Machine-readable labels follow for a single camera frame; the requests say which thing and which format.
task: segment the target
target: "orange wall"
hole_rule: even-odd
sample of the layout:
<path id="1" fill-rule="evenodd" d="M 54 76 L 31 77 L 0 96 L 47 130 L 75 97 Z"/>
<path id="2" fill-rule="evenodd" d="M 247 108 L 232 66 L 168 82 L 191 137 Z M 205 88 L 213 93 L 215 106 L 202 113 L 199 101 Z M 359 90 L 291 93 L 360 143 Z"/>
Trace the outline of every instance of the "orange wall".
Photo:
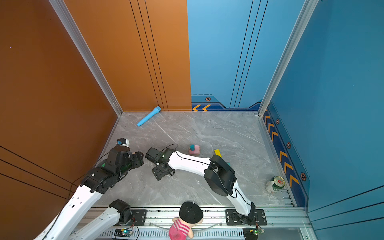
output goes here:
<path id="1" fill-rule="evenodd" d="M 186 0 L 65 0 L 124 111 L 190 111 Z"/>
<path id="2" fill-rule="evenodd" d="M 117 116 L 48 0 L 2 0 L 0 16 L 0 146 L 32 162 L 0 148 L 1 238 L 33 239 Z"/>

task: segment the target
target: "gray marble tile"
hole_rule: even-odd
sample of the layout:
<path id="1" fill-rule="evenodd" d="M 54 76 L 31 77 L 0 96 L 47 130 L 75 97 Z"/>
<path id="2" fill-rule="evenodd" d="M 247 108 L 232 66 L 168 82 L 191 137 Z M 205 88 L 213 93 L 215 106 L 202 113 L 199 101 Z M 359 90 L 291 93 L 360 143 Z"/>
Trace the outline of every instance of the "gray marble tile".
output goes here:
<path id="1" fill-rule="evenodd" d="M 211 157 L 214 149 L 219 149 L 235 170 L 242 191 L 256 206 L 284 205 L 280 193 L 271 195 L 264 188 L 278 171 L 268 157 L 253 113 L 161 112 L 137 127 L 136 123 L 146 114 L 124 113 L 108 151 L 121 137 L 129 139 L 132 152 L 144 154 L 150 147 L 162 150 L 172 143 L 177 143 L 177 150 L 185 154 L 191 144 L 200 145 L 200 157 Z M 199 205 L 231 205 L 226 197 L 214 193 L 201 176 L 177 170 L 174 176 L 157 181 L 151 172 L 153 167 L 153 163 L 144 159 L 143 166 L 129 171 L 96 205 L 109 205 L 116 199 L 131 206 L 180 205 L 194 199 Z"/>

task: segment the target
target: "soda can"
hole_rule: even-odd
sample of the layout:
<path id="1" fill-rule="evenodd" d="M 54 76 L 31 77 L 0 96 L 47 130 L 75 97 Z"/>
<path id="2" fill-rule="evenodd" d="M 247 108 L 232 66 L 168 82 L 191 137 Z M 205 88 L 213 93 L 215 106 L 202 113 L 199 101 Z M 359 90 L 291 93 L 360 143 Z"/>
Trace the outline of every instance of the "soda can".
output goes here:
<path id="1" fill-rule="evenodd" d="M 265 184 L 265 189 L 269 193 L 276 193 L 285 186 L 285 181 L 280 176 L 275 176 Z"/>

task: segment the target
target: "doll head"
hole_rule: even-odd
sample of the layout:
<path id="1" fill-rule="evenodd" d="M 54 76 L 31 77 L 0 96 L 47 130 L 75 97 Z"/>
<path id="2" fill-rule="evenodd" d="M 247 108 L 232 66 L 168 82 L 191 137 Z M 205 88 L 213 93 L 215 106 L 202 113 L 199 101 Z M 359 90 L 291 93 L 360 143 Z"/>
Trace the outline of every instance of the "doll head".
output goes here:
<path id="1" fill-rule="evenodd" d="M 203 211 L 193 202 L 184 202 L 180 208 L 179 218 L 188 223 L 190 227 L 193 227 L 202 222 Z"/>

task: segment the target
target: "blue microphone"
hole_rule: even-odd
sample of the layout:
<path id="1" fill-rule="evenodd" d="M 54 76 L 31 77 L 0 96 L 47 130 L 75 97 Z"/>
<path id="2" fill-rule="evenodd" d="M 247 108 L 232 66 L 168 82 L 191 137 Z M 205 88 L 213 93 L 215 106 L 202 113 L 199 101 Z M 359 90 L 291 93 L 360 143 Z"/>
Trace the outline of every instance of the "blue microphone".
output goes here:
<path id="1" fill-rule="evenodd" d="M 141 119 L 141 121 L 137 124 L 138 127 L 143 125 L 146 121 L 148 121 L 151 117 L 153 117 L 156 113 L 159 113 L 161 108 L 159 106 L 155 107 L 152 112 L 150 112 L 145 118 Z"/>

